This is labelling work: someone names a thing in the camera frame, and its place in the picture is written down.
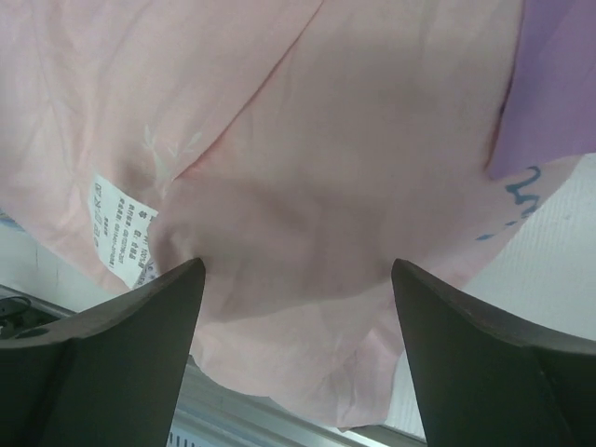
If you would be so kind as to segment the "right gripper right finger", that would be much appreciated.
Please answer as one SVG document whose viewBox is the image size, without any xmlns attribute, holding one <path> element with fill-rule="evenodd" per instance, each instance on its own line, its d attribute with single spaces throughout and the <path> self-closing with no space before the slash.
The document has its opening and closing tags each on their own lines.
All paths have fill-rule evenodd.
<svg viewBox="0 0 596 447">
<path fill-rule="evenodd" d="M 392 285 L 427 444 L 592 446 L 595 344 L 397 260 Z"/>
</svg>

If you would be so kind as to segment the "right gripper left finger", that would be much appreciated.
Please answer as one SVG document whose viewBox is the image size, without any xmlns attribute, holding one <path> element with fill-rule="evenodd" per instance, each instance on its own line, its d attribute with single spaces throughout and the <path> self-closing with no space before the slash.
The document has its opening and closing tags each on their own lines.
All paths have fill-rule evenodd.
<svg viewBox="0 0 596 447">
<path fill-rule="evenodd" d="M 5 446 L 163 446 L 206 279 L 202 261 L 1 342 Z"/>
</svg>

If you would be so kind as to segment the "pink Journey pillow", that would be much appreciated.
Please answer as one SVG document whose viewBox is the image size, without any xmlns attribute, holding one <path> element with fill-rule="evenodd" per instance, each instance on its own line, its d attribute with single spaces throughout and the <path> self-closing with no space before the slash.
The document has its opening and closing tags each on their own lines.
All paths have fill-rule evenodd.
<svg viewBox="0 0 596 447">
<path fill-rule="evenodd" d="M 579 158 L 488 173 L 527 1 L 5 1 L 1 208 L 110 291 L 99 174 L 207 280 L 192 356 L 323 425 L 386 420 L 390 271 L 461 287 Z"/>
</svg>

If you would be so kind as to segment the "purple Elsa pillowcase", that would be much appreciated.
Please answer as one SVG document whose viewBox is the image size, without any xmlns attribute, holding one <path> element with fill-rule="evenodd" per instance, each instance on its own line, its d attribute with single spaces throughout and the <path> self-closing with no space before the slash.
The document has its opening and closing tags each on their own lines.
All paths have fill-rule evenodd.
<svg viewBox="0 0 596 447">
<path fill-rule="evenodd" d="M 494 179 L 595 150 L 595 3 L 527 1 L 488 164 Z"/>
</svg>

